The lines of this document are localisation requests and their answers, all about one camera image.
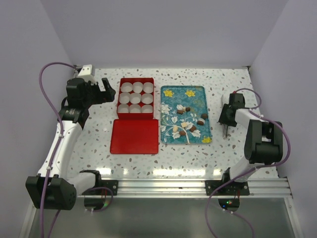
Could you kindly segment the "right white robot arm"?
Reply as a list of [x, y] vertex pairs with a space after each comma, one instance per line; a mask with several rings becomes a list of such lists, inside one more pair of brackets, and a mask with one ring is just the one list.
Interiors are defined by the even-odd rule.
[[222, 192], [230, 195], [238, 189], [238, 183], [247, 182], [257, 170], [282, 160], [283, 133], [281, 123], [266, 121], [254, 109], [247, 108], [241, 93], [231, 93], [228, 98], [222, 96], [220, 103], [218, 122], [223, 127], [223, 137], [227, 137], [228, 127], [241, 125], [247, 130], [244, 156], [226, 169], [221, 178]]

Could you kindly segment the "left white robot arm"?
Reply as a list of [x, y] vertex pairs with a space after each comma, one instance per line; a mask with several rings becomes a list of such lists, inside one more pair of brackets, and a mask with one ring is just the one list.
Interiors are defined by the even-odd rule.
[[56, 133], [42, 167], [36, 176], [29, 176], [26, 189], [38, 209], [71, 210], [76, 197], [89, 191], [96, 195], [103, 182], [97, 170], [82, 170], [79, 175], [66, 179], [67, 168], [75, 143], [84, 129], [92, 105], [113, 102], [115, 90], [107, 78], [102, 78], [104, 91], [98, 83], [82, 78], [68, 80], [67, 96], [58, 113]]

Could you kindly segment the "brown chocolate with wrapper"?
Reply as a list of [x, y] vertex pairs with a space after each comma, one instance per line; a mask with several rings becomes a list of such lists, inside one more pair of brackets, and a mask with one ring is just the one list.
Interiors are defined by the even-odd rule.
[[204, 121], [203, 119], [199, 119], [199, 120], [197, 121], [197, 124], [198, 124], [198, 125], [204, 125], [204, 124], [205, 124], [205, 121]]

